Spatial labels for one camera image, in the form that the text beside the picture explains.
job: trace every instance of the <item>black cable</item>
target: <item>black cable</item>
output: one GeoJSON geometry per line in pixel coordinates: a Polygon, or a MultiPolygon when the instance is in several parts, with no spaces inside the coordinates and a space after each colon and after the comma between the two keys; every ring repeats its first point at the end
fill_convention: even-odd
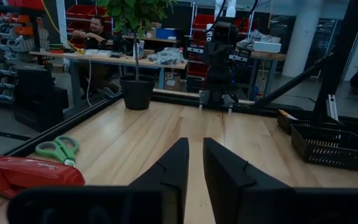
{"type": "Polygon", "coordinates": [[[219,13],[218,13],[218,15],[216,16],[216,19],[215,19],[214,23],[212,24],[212,26],[211,26],[208,30],[204,31],[204,33],[208,33],[209,31],[211,31],[211,30],[214,28],[216,22],[218,21],[218,18],[221,17],[221,14],[222,14],[222,12],[223,12],[223,8],[224,8],[224,5],[225,5],[225,4],[226,4],[226,0],[223,0],[222,6],[221,6],[221,10],[219,10],[219,13]]]}
{"type": "Polygon", "coordinates": [[[252,9],[248,12],[248,14],[242,19],[240,25],[239,25],[239,32],[242,31],[246,24],[247,18],[255,11],[256,7],[258,6],[258,0],[255,0],[254,6],[252,6],[252,9]]]}

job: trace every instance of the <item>person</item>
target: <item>person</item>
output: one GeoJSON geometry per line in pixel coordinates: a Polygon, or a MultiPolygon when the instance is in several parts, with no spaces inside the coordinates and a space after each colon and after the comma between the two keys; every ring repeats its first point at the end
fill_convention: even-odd
{"type": "MultiPolygon", "coordinates": [[[[104,30],[104,17],[94,16],[91,19],[89,30],[74,30],[72,35],[74,38],[84,39],[86,49],[97,49],[98,44],[104,40],[112,39],[110,32],[104,30]]],[[[112,75],[116,66],[111,67],[106,64],[92,63],[91,64],[91,77],[90,77],[90,65],[88,62],[81,62],[79,67],[80,86],[84,90],[85,95],[82,98],[86,98],[88,90],[87,78],[90,77],[89,94],[93,95],[97,93],[97,89],[103,89],[105,94],[109,97],[114,97],[115,93],[119,91],[118,86],[110,83],[108,78],[112,75]]]]}

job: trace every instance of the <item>white cable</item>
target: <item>white cable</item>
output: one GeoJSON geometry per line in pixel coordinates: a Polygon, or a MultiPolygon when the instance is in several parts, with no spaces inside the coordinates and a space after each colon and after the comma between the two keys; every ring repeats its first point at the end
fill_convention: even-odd
{"type": "Polygon", "coordinates": [[[92,74],[92,63],[91,60],[89,60],[89,80],[88,80],[88,88],[86,89],[86,100],[88,102],[88,104],[90,105],[90,107],[92,107],[92,104],[90,102],[90,86],[91,86],[91,74],[92,74]]]}

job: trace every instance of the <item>floor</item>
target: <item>floor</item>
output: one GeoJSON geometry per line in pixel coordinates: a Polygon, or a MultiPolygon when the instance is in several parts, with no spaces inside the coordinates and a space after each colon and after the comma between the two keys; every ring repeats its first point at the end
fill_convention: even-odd
{"type": "MultiPolygon", "coordinates": [[[[69,102],[70,105],[72,105],[73,100],[71,96],[70,75],[67,73],[53,73],[52,76],[56,80],[57,87],[65,88],[68,90],[69,102]]],[[[272,91],[286,84],[290,80],[291,78],[281,76],[281,74],[277,74],[273,77],[272,91]]],[[[285,95],[279,97],[277,100],[274,101],[274,103],[299,106],[304,110],[313,110],[313,100],[317,99],[320,86],[321,84],[318,79],[310,78],[309,80],[294,87],[294,89],[290,90],[285,95]]],[[[342,83],[338,87],[336,99],[339,115],[358,118],[357,96],[350,95],[349,92],[350,84],[348,82],[342,83]]],[[[93,99],[91,100],[91,103],[94,103],[98,100],[100,100],[100,98],[93,99]]],[[[77,107],[76,112],[83,111],[88,107],[88,104],[84,102],[81,106],[77,107]]],[[[4,107],[0,107],[0,131],[28,137],[34,137],[39,134],[38,132],[28,128],[27,126],[24,126],[23,124],[20,124],[15,121],[12,117],[12,111],[9,108],[4,107]]],[[[22,141],[0,137],[0,155],[22,143],[22,141]]]]}
{"type": "MultiPolygon", "coordinates": [[[[289,186],[358,188],[358,172],[304,163],[274,118],[159,102],[131,111],[120,100],[66,134],[80,142],[76,168],[88,185],[128,185],[179,138],[188,138],[187,224],[215,223],[203,170],[206,137],[289,186]]],[[[1,224],[7,223],[6,206],[0,198],[1,224]]]]}

